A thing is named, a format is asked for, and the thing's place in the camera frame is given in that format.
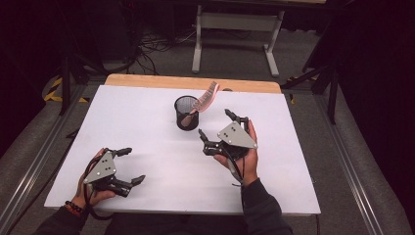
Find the black metal stand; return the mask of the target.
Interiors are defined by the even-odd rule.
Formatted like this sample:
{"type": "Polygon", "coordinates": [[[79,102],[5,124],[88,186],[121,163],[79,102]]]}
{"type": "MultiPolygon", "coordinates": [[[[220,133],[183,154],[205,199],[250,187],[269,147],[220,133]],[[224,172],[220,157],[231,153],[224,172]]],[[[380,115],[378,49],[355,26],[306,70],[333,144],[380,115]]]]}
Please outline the black metal stand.
{"type": "Polygon", "coordinates": [[[318,69],[308,71],[297,78],[289,79],[286,83],[281,85],[281,89],[292,89],[293,87],[305,82],[306,80],[312,79],[314,76],[316,76],[316,80],[310,88],[313,94],[322,95],[325,89],[330,87],[329,100],[327,105],[327,116],[330,123],[335,124],[335,108],[337,102],[339,79],[336,76],[336,66],[334,63],[329,63],[328,65],[322,66],[318,69]]]}
{"type": "Polygon", "coordinates": [[[107,76],[110,74],[103,66],[94,64],[79,54],[63,56],[62,62],[62,92],[63,101],[60,115],[62,116],[71,104],[70,80],[73,78],[76,84],[85,85],[89,80],[86,67],[95,71],[98,75],[107,76]]]}

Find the wooden table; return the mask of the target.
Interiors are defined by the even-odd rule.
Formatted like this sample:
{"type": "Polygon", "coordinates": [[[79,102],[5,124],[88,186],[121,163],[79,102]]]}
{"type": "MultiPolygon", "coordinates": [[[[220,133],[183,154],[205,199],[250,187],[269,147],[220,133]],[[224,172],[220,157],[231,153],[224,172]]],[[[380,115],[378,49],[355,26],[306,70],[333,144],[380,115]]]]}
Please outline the wooden table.
{"type": "Polygon", "coordinates": [[[236,92],[282,93],[280,85],[273,81],[251,81],[204,77],[113,73],[107,77],[105,84],[114,86],[204,90],[207,89],[213,81],[217,82],[221,89],[230,89],[236,92]]]}

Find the pink hairbrush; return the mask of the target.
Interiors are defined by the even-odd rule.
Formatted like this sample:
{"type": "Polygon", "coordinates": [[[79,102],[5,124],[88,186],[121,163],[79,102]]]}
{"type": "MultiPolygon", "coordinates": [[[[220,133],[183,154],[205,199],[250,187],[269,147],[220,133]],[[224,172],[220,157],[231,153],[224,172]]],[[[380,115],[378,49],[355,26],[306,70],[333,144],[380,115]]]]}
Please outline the pink hairbrush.
{"type": "Polygon", "coordinates": [[[204,112],[213,102],[219,87],[220,85],[213,81],[208,90],[192,104],[191,111],[181,120],[180,124],[188,127],[196,112],[204,112]]]}

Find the person's left hand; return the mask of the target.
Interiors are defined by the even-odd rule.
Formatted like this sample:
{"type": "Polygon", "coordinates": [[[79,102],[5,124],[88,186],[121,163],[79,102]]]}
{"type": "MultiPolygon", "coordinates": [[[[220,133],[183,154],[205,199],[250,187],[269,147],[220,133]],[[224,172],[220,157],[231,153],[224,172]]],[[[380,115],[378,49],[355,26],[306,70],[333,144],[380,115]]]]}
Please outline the person's left hand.
{"type": "Polygon", "coordinates": [[[73,198],[70,200],[78,208],[86,210],[87,206],[96,206],[100,202],[113,198],[113,191],[94,191],[83,183],[84,174],[81,174],[77,183],[77,189],[73,198]]]}

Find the black mesh pen cup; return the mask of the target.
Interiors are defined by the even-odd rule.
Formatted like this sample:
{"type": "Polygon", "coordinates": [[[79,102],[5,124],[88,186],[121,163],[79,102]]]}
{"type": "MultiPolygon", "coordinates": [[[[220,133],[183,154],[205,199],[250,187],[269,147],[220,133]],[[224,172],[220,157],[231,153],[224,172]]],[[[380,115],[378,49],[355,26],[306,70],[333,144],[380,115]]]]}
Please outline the black mesh pen cup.
{"type": "Polygon", "coordinates": [[[196,97],[185,95],[176,99],[174,109],[177,126],[185,131],[194,130],[199,125],[199,113],[193,112],[196,97]]]}

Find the yellow black hazard tape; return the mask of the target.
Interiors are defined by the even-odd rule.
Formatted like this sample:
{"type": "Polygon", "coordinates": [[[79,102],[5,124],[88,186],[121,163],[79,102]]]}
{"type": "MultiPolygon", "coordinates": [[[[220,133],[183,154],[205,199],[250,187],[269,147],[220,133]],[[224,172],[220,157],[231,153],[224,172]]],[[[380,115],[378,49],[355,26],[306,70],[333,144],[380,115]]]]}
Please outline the yellow black hazard tape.
{"type": "Polygon", "coordinates": [[[43,97],[44,101],[53,101],[53,102],[63,102],[64,98],[62,96],[57,95],[57,91],[59,86],[63,83],[63,79],[61,77],[57,77],[50,87],[50,89],[46,92],[43,97]]]}

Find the person's right hand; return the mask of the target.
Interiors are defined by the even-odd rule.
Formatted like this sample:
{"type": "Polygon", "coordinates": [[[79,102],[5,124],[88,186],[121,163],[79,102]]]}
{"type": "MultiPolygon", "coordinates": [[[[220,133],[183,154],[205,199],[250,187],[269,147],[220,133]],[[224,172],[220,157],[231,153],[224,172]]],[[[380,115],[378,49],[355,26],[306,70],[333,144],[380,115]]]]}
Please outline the person's right hand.
{"type": "MultiPolygon", "coordinates": [[[[248,122],[249,134],[255,144],[257,143],[257,137],[254,129],[254,125],[251,120],[248,122]]],[[[227,158],[221,155],[214,155],[213,158],[220,164],[229,169],[227,158]]],[[[248,153],[242,158],[236,161],[236,165],[242,175],[242,185],[248,187],[251,183],[258,179],[257,176],[257,161],[258,155],[256,149],[249,149],[248,153]]]]}

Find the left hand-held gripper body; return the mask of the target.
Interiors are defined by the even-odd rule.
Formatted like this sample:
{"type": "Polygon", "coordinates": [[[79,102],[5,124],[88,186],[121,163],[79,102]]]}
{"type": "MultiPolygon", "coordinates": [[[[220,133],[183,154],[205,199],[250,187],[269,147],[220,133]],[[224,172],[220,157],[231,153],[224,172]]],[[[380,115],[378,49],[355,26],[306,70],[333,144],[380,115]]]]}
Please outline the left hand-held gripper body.
{"type": "Polygon", "coordinates": [[[92,165],[86,168],[84,184],[91,186],[96,191],[109,190],[121,197],[128,196],[133,186],[131,182],[118,180],[115,177],[115,158],[110,150],[105,150],[99,158],[92,161],[92,165]]]}

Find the person's dark lap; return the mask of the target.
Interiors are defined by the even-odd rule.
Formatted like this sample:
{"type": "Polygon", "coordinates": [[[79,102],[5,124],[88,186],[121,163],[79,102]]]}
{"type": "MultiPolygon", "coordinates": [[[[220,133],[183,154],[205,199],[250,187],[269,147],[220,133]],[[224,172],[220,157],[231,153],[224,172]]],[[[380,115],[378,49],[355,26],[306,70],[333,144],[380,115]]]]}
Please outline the person's dark lap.
{"type": "Polygon", "coordinates": [[[105,235],[248,235],[241,215],[116,213],[105,235]]]}

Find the aluminium floor rail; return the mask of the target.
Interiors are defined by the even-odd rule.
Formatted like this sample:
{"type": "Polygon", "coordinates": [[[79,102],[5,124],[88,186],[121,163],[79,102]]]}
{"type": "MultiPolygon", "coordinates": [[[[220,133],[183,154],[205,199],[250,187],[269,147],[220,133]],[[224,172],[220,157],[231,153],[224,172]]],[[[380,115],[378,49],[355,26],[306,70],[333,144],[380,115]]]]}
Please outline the aluminium floor rail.
{"type": "Polygon", "coordinates": [[[349,158],[349,154],[346,150],[345,143],[340,135],[337,127],[331,123],[328,116],[328,106],[324,98],[321,95],[315,95],[314,100],[316,105],[323,116],[326,126],[330,132],[330,135],[335,143],[341,168],[346,177],[346,181],[351,190],[352,196],[358,206],[360,214],[370,235],[385,235],[381,228],[380,222],[374,213],[372,205],[368,199],[367,193],[358,177],[354,166],[349,158]]]}
{"type": "Polygon", "coordinates": [[[62,103],[48,103],[0,159],[0,235],[7,235],[22,211],[86,88],[86,85],[76,85],[72,89],[69,106],[62,115],[62,103]]]}

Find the white table board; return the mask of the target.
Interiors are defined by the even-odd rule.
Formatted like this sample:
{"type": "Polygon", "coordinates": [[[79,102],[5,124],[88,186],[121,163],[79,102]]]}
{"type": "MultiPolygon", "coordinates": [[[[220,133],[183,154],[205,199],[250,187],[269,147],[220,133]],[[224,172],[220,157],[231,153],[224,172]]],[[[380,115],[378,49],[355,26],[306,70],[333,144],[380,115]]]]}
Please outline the white table board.
{"type": "Polygon", "coordinates": [[[240,189],[231,173],[203,152],[230,123],[232,111],[254,123],[257,172],[287,215],[318,214],[319,203],[286,99],[281,94],[220,92],[192,131],[176,124],[175,100],[183,89],[102,85],[44,203],[57,208],[72,198],[79,176],[102,148],[130,148],[116,159],[116,177],[143,182],[127,197],[99,204],[108,212],[239,214],[240,189]]]}

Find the grey metal table frame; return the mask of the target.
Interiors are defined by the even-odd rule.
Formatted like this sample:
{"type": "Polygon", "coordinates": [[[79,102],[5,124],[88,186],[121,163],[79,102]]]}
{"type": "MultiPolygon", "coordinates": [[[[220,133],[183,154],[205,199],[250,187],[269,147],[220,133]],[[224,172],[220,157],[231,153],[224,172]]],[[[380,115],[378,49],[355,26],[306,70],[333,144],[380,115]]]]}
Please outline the grey metal table frame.
{"type": "Polygon", "coordinates": [[[275,16],[209,13],[205,12],[203,7],[199,5],[196,16],[196,44],[194,49],[192,72],[198,73],[200,71],[203,28],[268,31],[270,33],[270,40],[267,44],[263,45],[263,50],[271,75],[278,77],[280,72],[277,68],[273,50],[284,16],[284,11],[279,11],[275,16]]]}

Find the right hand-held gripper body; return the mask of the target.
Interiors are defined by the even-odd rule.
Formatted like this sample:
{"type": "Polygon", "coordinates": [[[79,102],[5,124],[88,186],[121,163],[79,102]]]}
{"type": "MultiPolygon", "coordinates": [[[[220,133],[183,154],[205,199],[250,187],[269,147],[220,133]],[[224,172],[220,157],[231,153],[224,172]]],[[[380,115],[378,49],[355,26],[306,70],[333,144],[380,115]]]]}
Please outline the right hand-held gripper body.
{"type": "Polygon", "coordinates": [[[204,143],[203,152],[207,156],[222,155],[230,160],[237,161],[243,158],[249,149],[256,149],[257,144],[249,132],[236,121],[231,122],[217,133],[219,142],[204,143]]]}

